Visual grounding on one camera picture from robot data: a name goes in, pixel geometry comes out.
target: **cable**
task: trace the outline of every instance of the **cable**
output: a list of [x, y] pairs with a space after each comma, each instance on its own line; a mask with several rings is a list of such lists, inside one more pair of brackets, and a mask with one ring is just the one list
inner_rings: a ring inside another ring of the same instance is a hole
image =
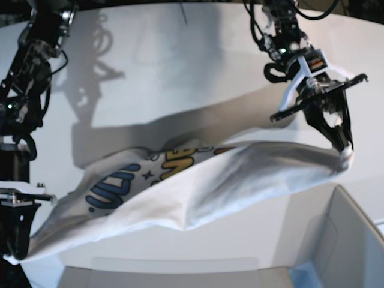
[[286, 0], [292, 7], [293, 9], [295, 9], [295, 11], [302, 17], [308, 19], [308, 20], [311, 20], [311, 21], [316, 21], [316, 20], [321, 20], [321, 19], [324, 19], [325, 17], [327, 17], [328, 15], [330, 15], [332, 13], [332, 11], [336, 8], [339, 0], [334, 0], [332, 5], [321, 15], [319, 16], [316, 16], [316, 17], [311, 17], [311, 16], [308, 16], [308, 15], [305, 15], [303, 12], [301, 12], [297, 7], [296, 5], [292, 2], [292, 0]]
[[49, 106], [49, 100], [50, 100], [50, 85], [48, 86], [47, 91], [46, 91], [46, 99], [45, 99], [45, 103], [44, 103], [43, 112], [41, 114], [41, 121], [43, 121], [43, 118], [47, 113], [48, 106]]
[[262, 30], [260, 29], [259, 24], [257, 24], [256, 20], [254, 19], [254, 15], [252, 16], [252, 14], [251, 14], [251, 10], [250, 10], [250, 9], [248, 8], [248, 6], [247, 6], [247, 0], [243, 0], [242, 3], [244, 4], [244, 7], [245, 7], [246, 11], [248, 12], [248, 14], [250, 15], [251, 20], [253, 21], [254, 25], [256, 25], [257, 30], [259, 30], [260, 34], [263, 35]]
[[[255, 41], [255, 43], [257, 44], [257, 46], [259, 47], [260, 51], [265, 51], [265, 47], [264, 47], [264, 43], [263, 43], [263, 33], [262, 33], [259, 25], [257, 24], [255, 18], [254, 18], [254, 0], [250, 0], [250, 9], [248, 9], [248, 7], [245, 3], [245, 0], [243, 0], [243, 4], [244, 4], [244, 7], [248, 11], [250, 18], [251, 18], [250, 19], [250, 26], [251, 26], [252, 38]], [[261, 39], [257, 38], [256, 31], [254, 28], [255, 26], [258, 28], [259, 32], [262, 35]]]
[[68, 59], [68, 56], [67, 56], [66, 52], [65, 52], [64, 50], [62, 50], [61, 52], [62, 52], [62, 54], [64, 55], [65, 63], [64, 63], [60, 68], [58, 68], [57, 70], [55, 70], [54, 72], [50, 73], [50, 74], [49, 74], [49, 77], [52, 77], [52, 76], [55, 75], [56, 73], [60, 72], [60, 71], [61, 71], [62, 69], [64, 69], [65, 66], [67, 66], [68, 63], [69, 63], [69, 59]]

